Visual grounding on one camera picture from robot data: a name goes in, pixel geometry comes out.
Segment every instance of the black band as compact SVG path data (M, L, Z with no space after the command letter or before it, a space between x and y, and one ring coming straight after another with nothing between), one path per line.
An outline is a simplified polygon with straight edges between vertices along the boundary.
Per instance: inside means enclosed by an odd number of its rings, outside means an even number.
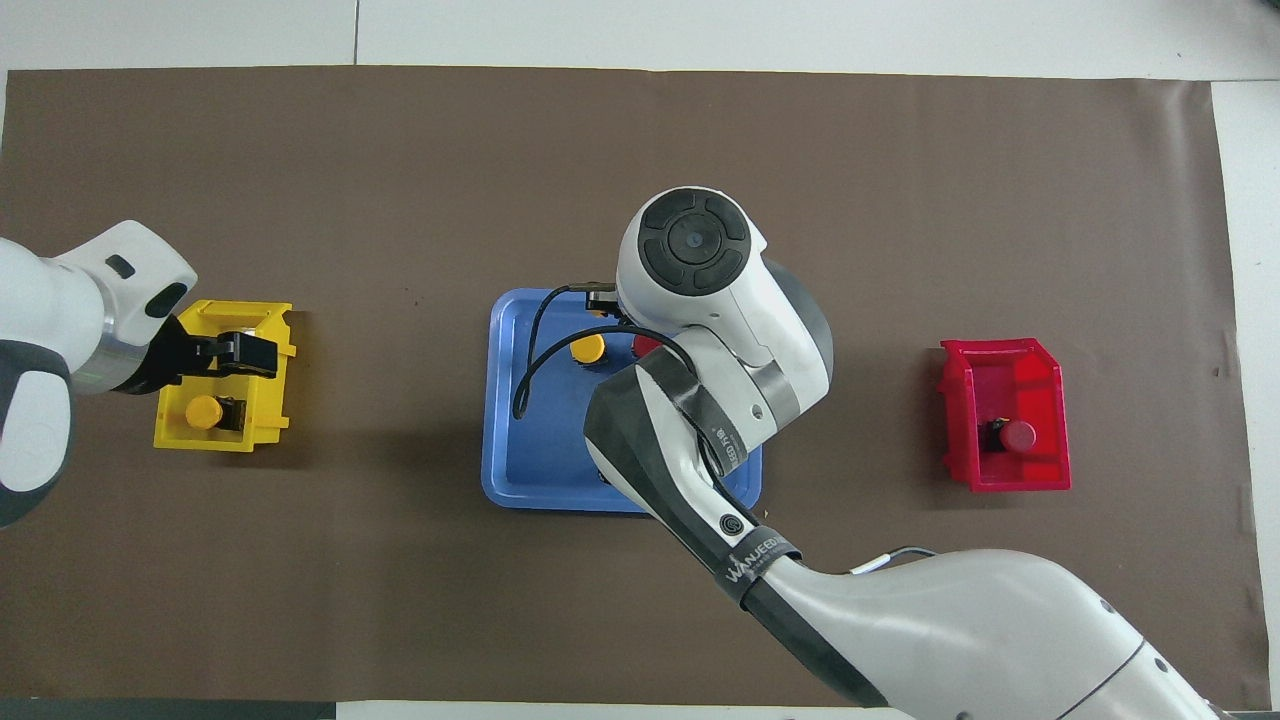
M716 460L714 470L721 478L746 462L748 450L741 433L689 368L676 363L644 360L640 361L640 366L658 383L671 404L701 437L704 447Z
M773 561L782 556L799 560L800 551L773 528L758 525L746 533L742 542L731 547L719 565L712 569L716 574L716 584L733 598L739 607L742 607L746 592L769 569L769 565L773 565Z

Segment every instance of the yellow cap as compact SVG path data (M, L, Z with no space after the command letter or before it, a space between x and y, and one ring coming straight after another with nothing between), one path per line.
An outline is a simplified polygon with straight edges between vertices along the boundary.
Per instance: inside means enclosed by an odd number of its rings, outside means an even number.
M573 354L573 360L584 365L599 363L604 357L604 336L593 334L575 340L570 343L568 351Z
M197 395L187 404L186 415L188 425L207 430L223 419L223 406L211 395Z

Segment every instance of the cylindrical object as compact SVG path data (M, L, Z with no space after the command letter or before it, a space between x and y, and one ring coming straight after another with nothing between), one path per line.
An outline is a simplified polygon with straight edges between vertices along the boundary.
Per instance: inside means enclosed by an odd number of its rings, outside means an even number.
M1036 428L1025 420L1010 420L1000 428L1000 445L1010 452L1030 452L1036 446Z
M573 354L573 360L582 365L595 365L604 360L604 336L593 334L575 340L568 346Z
M223 420L223 405L211 395L197 395L187 404L187 424L198 430L211 430Z
M654 350L658 350L658 346L660 345L660 342L653 340L652 337L637 334L635 336L635 340L631 341L631 355L635 355L636 360L639 360Z

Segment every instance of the black circular cap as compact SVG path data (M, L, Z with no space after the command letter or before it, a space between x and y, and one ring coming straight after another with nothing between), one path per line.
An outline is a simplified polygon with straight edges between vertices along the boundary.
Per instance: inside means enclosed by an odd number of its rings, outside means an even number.
M726 536L736 536L742 532L742 520L735 515L721 515L721 530Z
M701 265L719 252L724 231L709 213L690 213L671 225L667 246L681 263Z

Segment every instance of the yellow bin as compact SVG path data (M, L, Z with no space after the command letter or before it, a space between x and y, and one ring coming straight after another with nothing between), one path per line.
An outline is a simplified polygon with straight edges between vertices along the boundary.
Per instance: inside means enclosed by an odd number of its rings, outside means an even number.
M280 430L289 427L289 419L284 416L285 365L298 352L289 345L289 325L284 323L284 314L292 309L288 302L200 300L178 315L182 327L195 336L216 337L228 331L242 331L274 342L278 368L271 379L256 375L184 377L179 386L165 386L160 389L156 406L156 447L253 452L255 445L280 442ZM197 425L211 423L188 420L187 409L192 401L200 407L210 396L244 401L242 432L204 429Z

